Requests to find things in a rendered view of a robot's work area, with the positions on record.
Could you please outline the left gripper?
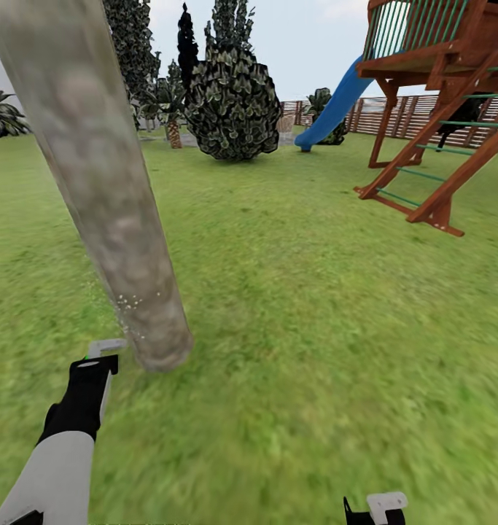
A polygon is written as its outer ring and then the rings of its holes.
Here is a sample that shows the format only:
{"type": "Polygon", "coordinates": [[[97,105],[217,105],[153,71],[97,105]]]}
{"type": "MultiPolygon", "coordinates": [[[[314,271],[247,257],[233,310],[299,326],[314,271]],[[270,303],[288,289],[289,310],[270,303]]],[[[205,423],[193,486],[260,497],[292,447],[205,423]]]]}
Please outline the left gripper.
{"type": "MultiPolygon", "coordinates": [[[[113,374],[118,374],[118,354],[108,355],[106,357],[96,358],[96,361],[101,361],[101,365],[112,371],[113,374]]],[[[75,367],[81,365],[82,361],[72,362],[69,367],[69,376],[75,371],[75,367]]]]}

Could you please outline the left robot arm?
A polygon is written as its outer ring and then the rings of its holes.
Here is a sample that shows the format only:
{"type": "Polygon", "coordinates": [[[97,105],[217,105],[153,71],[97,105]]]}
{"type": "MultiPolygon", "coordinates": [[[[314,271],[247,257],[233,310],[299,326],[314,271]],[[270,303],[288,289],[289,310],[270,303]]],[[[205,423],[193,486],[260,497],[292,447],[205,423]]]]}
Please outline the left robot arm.
{"type": "Polygon", "coordinates": [[[112,374],[125,338],[88,344],[88,361],[72,362],[60,404],[45,416],[43,433],[0,507],[0,525],[86,525],[93,450],[112,374]]]}

